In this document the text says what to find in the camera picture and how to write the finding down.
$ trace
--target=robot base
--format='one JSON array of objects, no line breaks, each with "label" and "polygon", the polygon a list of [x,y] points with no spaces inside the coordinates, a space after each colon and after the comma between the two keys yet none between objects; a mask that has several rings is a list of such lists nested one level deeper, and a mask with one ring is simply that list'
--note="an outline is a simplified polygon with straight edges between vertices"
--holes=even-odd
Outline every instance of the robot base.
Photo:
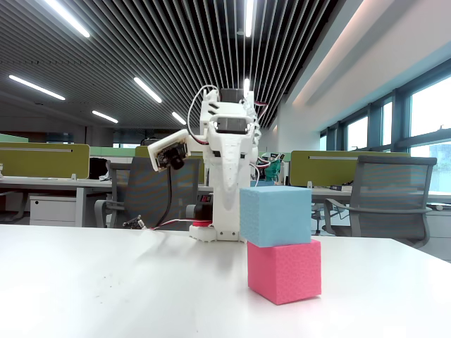
[{"label": "robot base", "polygon": [[212,241],[232,241],[244,242],[245,239],[240,236],[239,232],[234,231],[218,231],[214,227],[195,227],[190,226],[190,237],[201,242]]}]

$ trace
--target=green partition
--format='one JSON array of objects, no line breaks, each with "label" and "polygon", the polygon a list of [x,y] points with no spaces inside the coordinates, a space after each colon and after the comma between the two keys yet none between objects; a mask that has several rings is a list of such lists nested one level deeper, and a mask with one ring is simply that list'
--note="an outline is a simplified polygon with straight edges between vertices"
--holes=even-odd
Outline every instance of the green partition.
[{"label": "green partition", "polygon": [[89,177],[87,144],[0,143],[5,176]]},{"label": "green partition", "polygon": [[110,157],[134,157],[133,148],[111,148],[110,146],[92,146],[91,156],[110,156]]},{"label": "green partition", "polygon": [[359,155],[410,156],[408,153],[379,153],[375,151],[293,151],[290,164],[290,184],[306,187],[329,187],[354,179]]},{"label": "green partition", "polygon": [[[146,146],[137,146],[135,148],[135,156],[136,157],[150,157],[149,152],[147,151]],[[204,157],[202,155],[202,152],[193,152],[191,153],[191,156],[189,158],[198,158],[200,160],[200,167],[199,167],[199,184],[205,183],[205,164],[204,164]]]},{"label": "green partition", "polygon": [[28,142],[28,139],[25,137],[0,134],[0,142]]}]

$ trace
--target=pink cube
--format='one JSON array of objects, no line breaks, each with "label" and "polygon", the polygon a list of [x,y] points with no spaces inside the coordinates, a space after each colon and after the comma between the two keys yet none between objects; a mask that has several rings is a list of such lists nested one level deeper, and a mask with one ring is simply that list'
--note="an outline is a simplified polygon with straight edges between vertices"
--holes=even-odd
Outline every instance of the pink cube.
[{"label": "pink cube", "polygon": [[259,248],[247,242],[249,287],[280,305],[321,294],[321,243]]}]

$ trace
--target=stacked blocks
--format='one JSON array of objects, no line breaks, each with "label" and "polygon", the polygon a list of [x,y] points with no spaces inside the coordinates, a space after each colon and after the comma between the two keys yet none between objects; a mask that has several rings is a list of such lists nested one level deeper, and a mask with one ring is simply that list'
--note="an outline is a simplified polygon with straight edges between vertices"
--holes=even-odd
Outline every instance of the stacked blocks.
[{"label": "stacked blocks", "polygon": [[311,190],[240,191],[249,287],[279,305],[321,294],[321,243],[311,240]]}]

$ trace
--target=desk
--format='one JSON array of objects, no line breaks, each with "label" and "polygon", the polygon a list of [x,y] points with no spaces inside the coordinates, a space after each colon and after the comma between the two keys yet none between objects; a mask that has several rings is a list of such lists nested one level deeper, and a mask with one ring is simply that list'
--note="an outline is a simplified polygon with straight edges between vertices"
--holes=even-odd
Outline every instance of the desk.
[{"label": "desk", "polygon": [[[349,203],[351,192],[339,192],[329,188],[313,188],[311,199],[314,203],[323,203],[325,199],[336,199],[337,201]],[[429,203],[449,203],[451,204],[451,193],[449,192],[429,192]]]},{"label": "desk", "polygon": [[76,191],[75,226],[85,224],[86,195],[94,192],[111,192],[111,181],[71,180],[66,178],[44,179],[35,177],[5,176],[0,178],[0,189],[41,192],[48,190]]},{"label": "desk", "polygon": [[317,237],[323,294],[275,306],[243,243],[0,225],[0,337],[449,337],[451,265],[391,239]]}]

